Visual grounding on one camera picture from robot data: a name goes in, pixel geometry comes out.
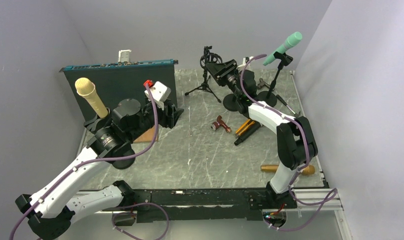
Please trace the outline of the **black tripod shock mount stand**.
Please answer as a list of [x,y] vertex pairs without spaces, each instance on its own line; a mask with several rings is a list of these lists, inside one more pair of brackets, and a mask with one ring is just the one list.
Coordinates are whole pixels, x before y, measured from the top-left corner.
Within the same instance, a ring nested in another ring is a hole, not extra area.
[[184,95],[188,96],[190,95],[190,93],[194,92],[194,91],[204,91],[204,92],[208,92],[211,93],[217,100],[217,102],[221,103],[221,100],[216,96],[216,94],[212,91],[212,89],[210,88],[208,81],[210,79],[210,76],[208,76],[208,70],[206,69],[206,63],[222,63],[222,58],[214,53],[211,52],[212,46],[204,46],[203,49],[203,54],[199,60],[199,64],[203,69],[203,82],[200,86],[185,92]]

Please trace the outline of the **black condenser microphone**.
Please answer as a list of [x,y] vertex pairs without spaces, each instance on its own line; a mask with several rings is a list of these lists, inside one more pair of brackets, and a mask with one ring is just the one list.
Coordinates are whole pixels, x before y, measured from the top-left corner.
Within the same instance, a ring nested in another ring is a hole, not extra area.
[[248,137],[250,137],[253,133],[255,133],[260,127],[262,126],[261,123],[255,121],[252,125],[247,127],[247,129],[238,136],[238,138],[234,141],[234,145],[238,146],[239,144],[243,143]]

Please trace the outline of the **gold microphone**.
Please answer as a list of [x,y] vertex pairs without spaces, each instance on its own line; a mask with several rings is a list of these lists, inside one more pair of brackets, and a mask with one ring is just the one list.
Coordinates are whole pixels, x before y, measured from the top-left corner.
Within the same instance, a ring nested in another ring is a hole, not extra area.
[[[278,165],[276,164],[263,164],[261,165],[261,171],[263,172],[268,172],[268,173],[275,173],[278,170]],[[302,175],[303,176],[310,176],[313,175],[316,172],[316,169],[314,166],[309,165],[306,168],[302,170]]]

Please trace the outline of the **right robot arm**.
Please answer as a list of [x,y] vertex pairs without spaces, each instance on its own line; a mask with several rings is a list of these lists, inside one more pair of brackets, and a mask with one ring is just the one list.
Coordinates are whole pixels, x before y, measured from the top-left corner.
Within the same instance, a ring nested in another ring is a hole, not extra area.
[[299,172],[318,154],[309,120],[304,116],[284,114],[269,105],[256,93],[254,73],[245,68],[238,70],[235,60],[208,61],[205,69],[219,86],[231,90],[227,96],[231,100],[230,111],[239,112],[276,134],[280,164],[267,183],[265,201],[272,208],[278,207],[284,202],[284,194],[290,192]]

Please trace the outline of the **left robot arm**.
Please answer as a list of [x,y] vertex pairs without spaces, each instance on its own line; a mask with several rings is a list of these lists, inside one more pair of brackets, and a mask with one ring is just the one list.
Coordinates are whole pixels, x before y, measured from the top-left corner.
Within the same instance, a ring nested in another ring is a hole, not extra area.
[[41,240],[54,240],[73,223],[97,211],[131,208],[135,192],[123,180],[81,197],[76,193],[105,168],[129,168],[137,156],[132,143],[149,129],[173,128],[182,114],[183,109],[169,99],[141,105],[128,98],[108,109],[105,117],[87,121],[85,127],[93,137],[76,159],[44,188],[15,200],[31,230]]

